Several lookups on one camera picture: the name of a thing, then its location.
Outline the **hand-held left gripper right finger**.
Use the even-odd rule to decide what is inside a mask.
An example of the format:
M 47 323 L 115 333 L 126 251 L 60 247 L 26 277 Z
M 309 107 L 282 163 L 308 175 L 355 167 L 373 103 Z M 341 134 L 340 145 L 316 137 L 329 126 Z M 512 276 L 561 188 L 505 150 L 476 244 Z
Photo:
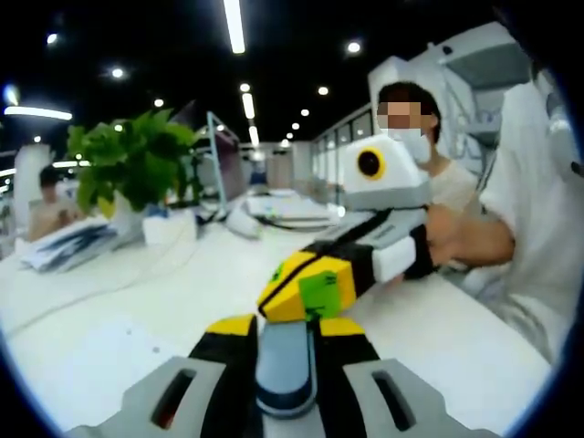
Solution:
M 444 397 L 396 359 L 383 360 L 350 318 L 317 330 L 318 407 L 327 437 L 468 437 Z

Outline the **person's right hand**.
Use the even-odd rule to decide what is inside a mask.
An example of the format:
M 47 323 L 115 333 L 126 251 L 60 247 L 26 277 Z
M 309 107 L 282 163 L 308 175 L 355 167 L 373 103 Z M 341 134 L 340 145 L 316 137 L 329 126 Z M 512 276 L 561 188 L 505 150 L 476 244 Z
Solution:
M 427 210 L 426 241 L 434 266 L 443 266 L 454 259 L 459 245 L 463 215 L 441 204 Z

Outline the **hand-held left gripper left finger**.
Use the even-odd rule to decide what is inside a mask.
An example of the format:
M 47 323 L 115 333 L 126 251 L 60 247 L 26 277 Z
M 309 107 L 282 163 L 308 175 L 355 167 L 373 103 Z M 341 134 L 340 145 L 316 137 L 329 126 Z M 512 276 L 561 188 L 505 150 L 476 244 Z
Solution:
M 209 326 L 191 353 L 131 386 L 113 417 L 115 437 L 244 437 L 257 356 L 256 316 Z

